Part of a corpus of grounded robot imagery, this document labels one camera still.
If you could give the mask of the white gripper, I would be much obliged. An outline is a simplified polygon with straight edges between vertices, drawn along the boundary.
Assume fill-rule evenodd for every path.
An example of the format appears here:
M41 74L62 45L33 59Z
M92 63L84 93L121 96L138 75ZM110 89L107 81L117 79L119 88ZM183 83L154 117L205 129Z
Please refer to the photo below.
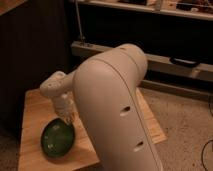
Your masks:
M62 94L53 99L55 113L62 118L67 125L72 125L75 119L74 102L68 94Z

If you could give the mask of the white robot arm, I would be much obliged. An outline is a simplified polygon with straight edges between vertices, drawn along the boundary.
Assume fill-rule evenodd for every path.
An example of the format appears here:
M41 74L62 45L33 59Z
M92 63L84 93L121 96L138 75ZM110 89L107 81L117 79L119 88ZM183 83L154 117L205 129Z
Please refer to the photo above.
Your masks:
M59 115L69 112L67 93L73 93L105 171L163 171L136 95L147 68L144 52L123 44L88 58L69 74L57 71L40 85Z

